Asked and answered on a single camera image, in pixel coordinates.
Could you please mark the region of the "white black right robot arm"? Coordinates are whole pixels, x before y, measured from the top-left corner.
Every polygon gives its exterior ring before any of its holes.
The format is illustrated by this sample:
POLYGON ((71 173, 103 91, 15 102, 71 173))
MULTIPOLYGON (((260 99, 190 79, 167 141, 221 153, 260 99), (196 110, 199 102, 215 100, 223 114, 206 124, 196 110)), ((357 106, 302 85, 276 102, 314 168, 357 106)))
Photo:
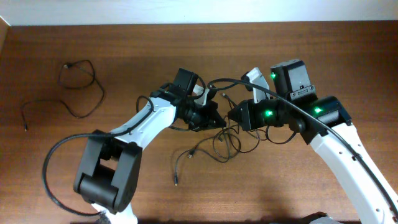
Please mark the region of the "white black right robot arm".
POLYGON ((363 223, 397 223, 397 194, 365 150, 351 116, 334 96, 318 98, 303 61, 271 67, 276 96, 258 68, 241 81, 253 98, 228 113, 245 131, 288 125, 325 161, 363 223))

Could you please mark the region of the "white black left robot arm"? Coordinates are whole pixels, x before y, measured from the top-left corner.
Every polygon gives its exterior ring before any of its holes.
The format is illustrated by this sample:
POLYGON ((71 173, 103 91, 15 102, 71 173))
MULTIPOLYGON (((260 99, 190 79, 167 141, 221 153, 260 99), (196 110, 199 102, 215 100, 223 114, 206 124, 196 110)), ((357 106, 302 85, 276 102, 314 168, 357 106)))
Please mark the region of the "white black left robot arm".
POLYGON ((226 127, 212 98, 197 86, 200 77, 179 69, 172 83, 150 94, 147 104, 128 122, 88 138, 73 189, 99 211, 99 223, 137 223, 131 200, 137 188, 143 150, 177 119, 190 131, 226 127))

